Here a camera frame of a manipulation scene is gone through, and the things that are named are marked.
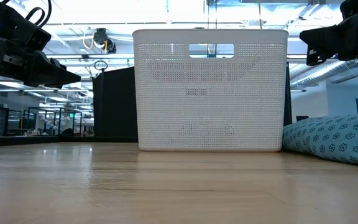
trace laundry basket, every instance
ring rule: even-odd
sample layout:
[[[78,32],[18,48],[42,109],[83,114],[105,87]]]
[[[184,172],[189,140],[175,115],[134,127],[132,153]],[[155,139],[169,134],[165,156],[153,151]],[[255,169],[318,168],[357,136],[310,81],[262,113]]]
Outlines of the laundry basket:
[[[284,30],[137,30],[139,148],[143,151],[279,151]],[[233,44],[231,58],[194,58],[190,45]]]

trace blue patterned pillow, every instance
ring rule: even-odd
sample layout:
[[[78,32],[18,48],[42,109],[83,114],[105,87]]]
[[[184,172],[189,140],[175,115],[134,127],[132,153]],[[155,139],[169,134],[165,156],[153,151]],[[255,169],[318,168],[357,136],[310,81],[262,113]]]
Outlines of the blue patterned pillow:
[[[358,164],[358,114],[309,118],[284,127],[283,147]]]

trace wood grain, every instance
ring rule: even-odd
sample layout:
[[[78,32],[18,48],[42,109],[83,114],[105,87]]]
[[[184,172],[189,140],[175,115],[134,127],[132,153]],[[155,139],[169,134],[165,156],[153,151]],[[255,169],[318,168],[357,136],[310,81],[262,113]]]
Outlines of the wood grain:
[[[0,223],[358,223],[358,166],[136,144],[0,147]]]

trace wooden tabletop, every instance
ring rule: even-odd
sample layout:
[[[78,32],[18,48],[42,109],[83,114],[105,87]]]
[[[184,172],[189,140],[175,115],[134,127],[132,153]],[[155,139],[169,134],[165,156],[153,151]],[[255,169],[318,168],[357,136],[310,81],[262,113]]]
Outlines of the wooden tabletop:
[[[0,223],[358,224],[358,166],[137,144],[0,147]]]

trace ceiling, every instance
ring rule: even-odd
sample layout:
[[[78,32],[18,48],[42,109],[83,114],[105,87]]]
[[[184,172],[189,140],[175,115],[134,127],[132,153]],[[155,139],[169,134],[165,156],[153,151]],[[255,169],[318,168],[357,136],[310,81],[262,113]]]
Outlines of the ceiling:
[[[92,90],[90,77],[99,72],[93,67],[97,60],[106,61],[108,70],[133,66],[132,33],[135,30],[195,27],[259,29],[260,17],[263,20],[263,29],[288,31],[288,54],[299,57],[289,60],[291,77],[295,78],[311,68],[305,65],[307,45],[298,38],[299,33],[341,22],[341,2],[261,1],[259,16],[257,2],[247,0],[52,0],[52,16],[44,26],[52,35],[52,40],[44,52],[48,57],[57,58],[69,71],[82,77],[81,83],[64,88]],[[47,12],[47,0],[11,0],[8,6],[24,17],[35,7],[41,7]],[[40,12],[35,13],[30,20],[35,22],[39,16]],[[92,34],[97,28],[107,29],[108,36],[116,44],[116,54],[105,54],[103,49],[96,46],[90,49],[85,47],[84,42],[87,46],[91,45]],[[358,78],[344,83],[358,83]],[[77,102],[84,99],[73,96],[70,100]]]

